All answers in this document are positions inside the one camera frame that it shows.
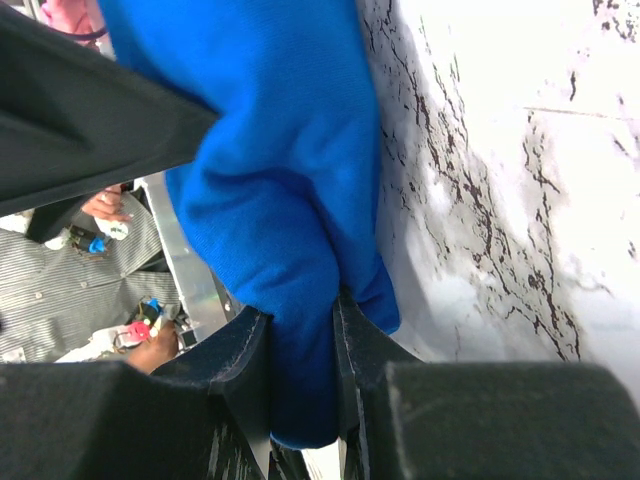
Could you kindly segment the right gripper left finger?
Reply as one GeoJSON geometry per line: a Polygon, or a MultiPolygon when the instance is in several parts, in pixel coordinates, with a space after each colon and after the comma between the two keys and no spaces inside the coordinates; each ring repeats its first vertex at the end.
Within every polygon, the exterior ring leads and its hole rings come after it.
{"type": "Polygon", "coordinates": [[[266,316],[251,308],[152,374],[118,361],[5,364],[5,479],[264,479],[266,316]]]}

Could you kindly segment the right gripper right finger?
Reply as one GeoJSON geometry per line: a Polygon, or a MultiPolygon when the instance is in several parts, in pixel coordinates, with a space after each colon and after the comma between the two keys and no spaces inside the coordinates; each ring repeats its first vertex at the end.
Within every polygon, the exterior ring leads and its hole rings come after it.
{"type": "Polygon", "coordinates": [[[635,479],[639,416],[582,363],[426,363],[333,308],[346,479],[635,479]]]}

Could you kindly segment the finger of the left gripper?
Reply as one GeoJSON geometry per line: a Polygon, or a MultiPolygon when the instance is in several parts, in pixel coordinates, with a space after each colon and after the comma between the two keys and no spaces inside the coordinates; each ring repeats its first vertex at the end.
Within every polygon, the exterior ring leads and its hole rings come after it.
{"type": "Polygon", "coordinates": [[[188,163],[215,120],[191,99],[2,10],[2,214],[188,163]]]}

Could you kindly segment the blue printed t shirt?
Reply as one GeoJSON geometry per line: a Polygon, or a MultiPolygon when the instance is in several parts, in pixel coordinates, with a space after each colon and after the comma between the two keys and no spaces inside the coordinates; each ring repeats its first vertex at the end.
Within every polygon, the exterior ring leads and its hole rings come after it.
{"type": "Polygon", "coordinates": [[[332,307],[342,287],[400,324],[375,224],[380,122],[352,1],[104,1],[121,64],[218,121],[167,190],[198,255],[272,319],[270,429],[293,449],[338,434],[332,307]]]}

